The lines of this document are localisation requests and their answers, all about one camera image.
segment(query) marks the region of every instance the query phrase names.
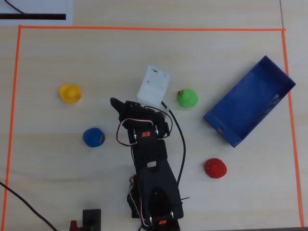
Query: black line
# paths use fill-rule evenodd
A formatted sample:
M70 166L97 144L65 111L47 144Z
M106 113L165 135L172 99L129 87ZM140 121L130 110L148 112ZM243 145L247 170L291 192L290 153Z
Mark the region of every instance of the black line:
M282 7L281 7L281 0L279 0L280 3L280 14L281 14L281 23L282 23L282 27L283 27L283 17L282 17Z
M65 13L0 13L0 19L66 20Z
M54 231L58 231L49 221L47 221L41 214L39 214L24 198L22 198L18 193L16 193L14 190L10 189L8 186L6 186L5 184L3 184L0 181L0 185L2 185L4 188L6 188L8 191L10 191L12 194L14 194L15 196L18 197L18 199L20 199L22 202L25 203L26 206L28 206L29 209L31 209L31 211L37 215L39 218L41 218L52 230Z
M4 0L4 1L5 1L9 6L11 6L13 9L15 9L16 11L18 11L19 13L25 14L25 12L19 10L18 8L14 7L12 4L10 4L10 3L8 2L8 0Z
M161 104L167 109L168 107L165 105L165 103L162 101ZM182 159L182 164L181 164L181 168L180 168L180 172L179 172L179 176L178 176L178 180L177 180L177 184L179 186L179 183L180 183L180 180L181 180L181 176L182 176L182 172L183 172L183 169L184 169L184 164L185 164L185 158L186 158L186 144L185 144L185 139L184 139L184 136L183 136L183 133L182 133L182 130L179 126L179 123L177 121L177 119L175 118L174 114L172 113L172 111L169 109L169 113L170 115L172 116L175 124L177 125L178 127L178 130L179 130L179 133L180 133L180 136L182 138L182 142L183 142L183 159Z

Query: blue box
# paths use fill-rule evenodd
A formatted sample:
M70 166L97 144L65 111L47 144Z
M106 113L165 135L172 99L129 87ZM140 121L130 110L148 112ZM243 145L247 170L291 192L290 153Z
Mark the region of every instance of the blue box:
M204 119L236 147L294 86L293 80L264 56Z

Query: orange tape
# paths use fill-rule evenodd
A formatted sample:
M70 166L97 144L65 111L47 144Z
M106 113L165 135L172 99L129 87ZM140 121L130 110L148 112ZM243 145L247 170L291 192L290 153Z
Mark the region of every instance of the orange tape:
M18 58L19 58L19 48L20 48L20 36L21 36L21 29L22 28L24 28L24 29L27 28L27 29L147 30L147 31L281 31L283 57L284 57L284 67L285 67L285 72L288 75L288 64L287 64L287 56L286 56L286 49L285 49L285 39L284 39L285 29L284 28L147 28L147 27L111 27L111 26L21 26L21 25L19 25L18 26L18 35L17 35L16 56L15 56L15 69L14 69L14 79L13 79L11 120L10 120L10 134L9 134L9 145L8 145L5 185L9 184L11 149L12 149L12 138L13 138L13 124L14 124L14 107L15 107L15 95L16 95L16 80L17 80ZM290 111L294 160L295 160L295 175L296 175L299 219L300 219L301 227L304 227L291 93L288 93L288 100L289 100L289 111ZM4 231L6 205L7 205L7 189L4 190L1 231Z
M10 174L11 149L12 149L13 124L14 124L14 109L15 109L16 80L17 80L18 57L19 57L19 47L20 47L20 34L21 34L21 26L18 25L17 46L16 46L16 56L15 56L15 69L14 69L14 79L13 79L13 92L12 92L12 105L11 105L9 147L8 147L8 157L7 157L7 161L6 161L6 174L5 174L5 185L6 186L8 186L8 184L9 184L9 174ZM8 190L4 189L1 231L4 231L7 196L8 196Z
M147 137L147 136L150 136L150 132L149 131L146 131L146 132L143 132L142 133L142 137Z
M120 26L21 26L27 29L154 30L154 31L285 31L284 28L155 28Z
M164 224L166 224L166 223L167 223L167 220L161 220L161 221L159 222L160 225L164 225Z
M284 32L283 31L281 31L281 37L282 37L282 50L283 50L283 59L284 59L284 69L285 69L285 73L287 75L289 75L288 61L287 61L287 52L286 52L286 49L285 49L285 39L284 39ZM294 152L294 164L295 164L295 177L296 177L296 189L297 189L297 202L298 202L299 221L300 221L300 226L304 227L304 216L303 216L302 197L301 197L301 188L300 188L300 180L299 180L299 169L298 169L298 159L297 159L297 149L296 149L294 118L293 118L292 99L291 99L291 93L290 92L288 93L288 101L289 101L289 111L290 111L290 121L291 121L291 131L292 131L292 141L293 141L293 152Z

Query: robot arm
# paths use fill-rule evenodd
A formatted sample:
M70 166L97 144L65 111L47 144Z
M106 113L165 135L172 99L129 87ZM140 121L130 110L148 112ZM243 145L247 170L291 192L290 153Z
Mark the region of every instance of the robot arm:
M183 208L179 188L167 161L165 134L168 124L161 112L141 107L139 103L125 103L110 99L119 112L119 120L128 118L147 119L152 123L127 120L123 126L128 130L129 142L135 162L136 175L128 195L132 217L139 218L142 227L150 231L179 231L178 219Z

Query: white wire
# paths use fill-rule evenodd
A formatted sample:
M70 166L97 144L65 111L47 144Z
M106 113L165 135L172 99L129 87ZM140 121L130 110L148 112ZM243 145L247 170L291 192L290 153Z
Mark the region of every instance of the white wire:
M144 223L144 220L143 220L141 197L140 197L140 212L141 212L141 215L140 215L139 210L138 210L138 208L137 208L137 205L136 205L136 203L135 203L135 201L134 201L134 199L133 199L133 197L131 196L131 193L130 193L131 186L133 186L133 185L131 184L131 185L129 186L129 192L128 192L128 193L129 193L129 196L130 196L131 200L133 201L133 203L134 203L134 205L135 205L135 208L136 208L136 210L137 210L137 213L138 213L138 215L139 215L139 217L140 217L140 219L141 219L143 225L146 226L146 227L149 227L148 225L146 225L146 224Z
M134 201L134 199L133 199L133 197L131 196L131 193L130 193L131 186L133 186L133 185L130 185L130 187L129 187L129 195L130 195L130 198L131 198L131 200L133 201L133 203L134 203L134 205L135 205L135 207L136 207L137 213L138 213L138 215L139 215L139 217L140 217L140 213L139 213L139 211L138 211L138 208L137 208L137 206L136 206L136 203L135 203L135 201Z
M126 118L126 119L122 120L122 121L120 122L120 124L119 124L119 127L117 128L117 131L116 131L116 140L117 140L120 144L122 144L122 145L124 145L124 146L126 146L126 147L131 147L131 146L133 146L133 145L135 144L135 143L134 143L134 144L125 144L125 143L120 142L119 139L118 139L119 131L120 131L121 127L122 127L122 124L123 124L125 121L127 121L127 120L134 120L134 121L140 121L140 122L150 122L150 123L152 123L152 125L154 126L153 121L151 121L151 120L149 120L149 119Z
M141 195L140 195L140 215L141 215L141 220L142 220L143 225L146 226L146 227L149 227L148 225L146 225L146 224L144 223L144 220L143 220L143 216L142 216L142 200L141 200Z
M130 182L131 184L133 184L134 182L132 182L131 179L134 179L134 177L130 177L130 178L129 178L129 182Z
M164 113L164 114L163 114L163 115L164 115L164 117L165 117L165 115L166 115L166 116L168 116L168 117L169 117L169 119L170 119L170 121L171 121L171 130L170 130L170 133L171 133L171 131L172 131L172 127L173 127L173 121L172 121L171 116L168 114L168 111L167 111L167 112L165 112L164 110L161 110L161 109L159 109L159 108L152 107L152 106L144 106L144 108L152 108L152 109L155 109L155 110L157 110L157 111L160 111L160 112Z

